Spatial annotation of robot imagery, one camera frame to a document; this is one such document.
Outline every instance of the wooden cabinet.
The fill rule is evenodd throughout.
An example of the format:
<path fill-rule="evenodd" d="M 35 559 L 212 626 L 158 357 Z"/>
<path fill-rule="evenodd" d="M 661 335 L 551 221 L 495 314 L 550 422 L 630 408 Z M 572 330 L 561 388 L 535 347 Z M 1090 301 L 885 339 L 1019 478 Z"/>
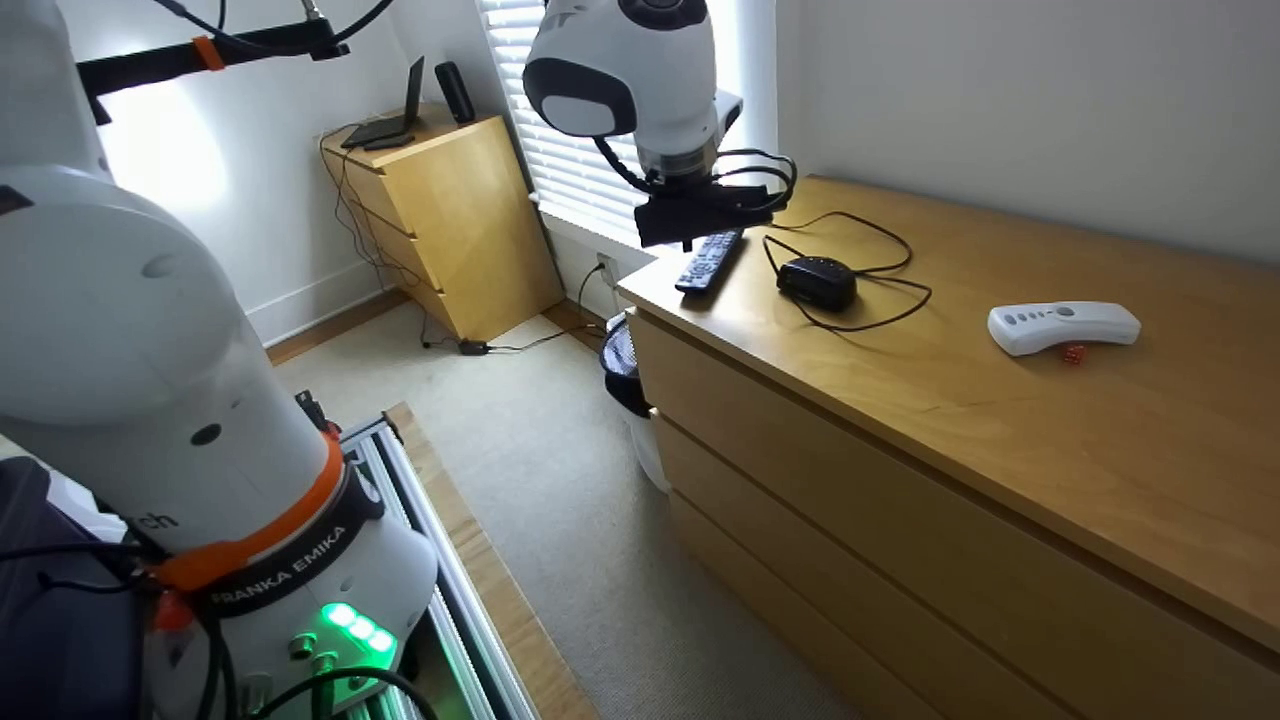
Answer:
<path fill-rule="evenodd" d="M 493 339 L 561 301 L 509 125 L 426 133 L 389 153 L 326 141 L 326 166 L 389 279 L 454 335 Z"/>
<path fill-rule="evenodd" d="M 916 244 L 928 310 L 830 335 L 760 249 L 718 302 L 680 261 L 625 279 L 691 555 L 873 717 L 1280 717 L 1280 335 L 1222 323 L 1278 329 L 1280 271 L 823 181 L 786 221 L 842 209 Z M 854 225 L 789 244 L 885 263 Z M 1078 368 L 986 335 L 1062 297 L 1146 339 Z"/>

